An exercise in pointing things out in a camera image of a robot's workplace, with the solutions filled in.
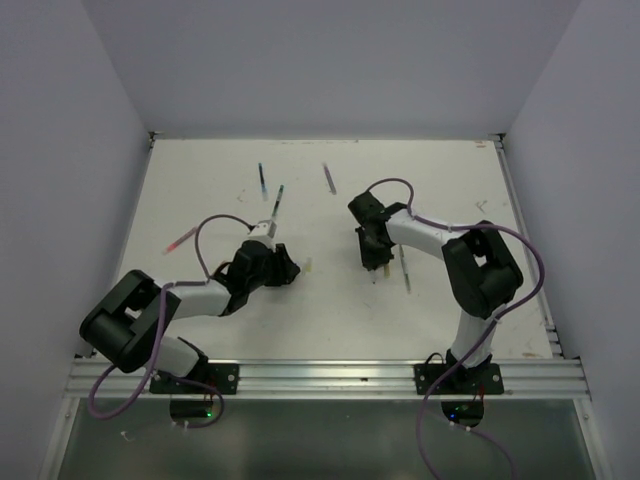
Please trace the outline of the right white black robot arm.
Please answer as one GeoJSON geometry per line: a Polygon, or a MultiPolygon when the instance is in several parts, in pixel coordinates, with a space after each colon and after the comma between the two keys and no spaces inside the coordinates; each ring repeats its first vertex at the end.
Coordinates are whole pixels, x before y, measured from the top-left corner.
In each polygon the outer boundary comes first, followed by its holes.
{"type": "Polygon", "coordinates": [[[468,392],[491,362],[497,315],[523,285],[523,274],[500,234],[490,228],[450,232],[419,221],[408,206],[383,205],[366,191],[348,204],[358,223],[363,267],[376,271],[408,246],[444,262],[461,312],[456,337],[446,353],[445,379],[451,389],[468,392]]]}

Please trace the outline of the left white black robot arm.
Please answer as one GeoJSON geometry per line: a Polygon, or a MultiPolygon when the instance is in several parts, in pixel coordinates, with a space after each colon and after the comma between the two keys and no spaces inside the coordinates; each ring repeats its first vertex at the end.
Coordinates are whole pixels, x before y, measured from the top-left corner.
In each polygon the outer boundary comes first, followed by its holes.
{"type": "Polygon", "coordinates": [[[261,287],[291,284],[300,267],[279,243],[273,249],[248,240],[232,261],[204,281],[160,286],[140,270],[128,272],[87,315],[83,340],[124,373],[142,367],[172,375],[185,392],[201,390],[208,379],[204,354],[193,343],[167,337],[172,321],[229,316],[261,287]]]}

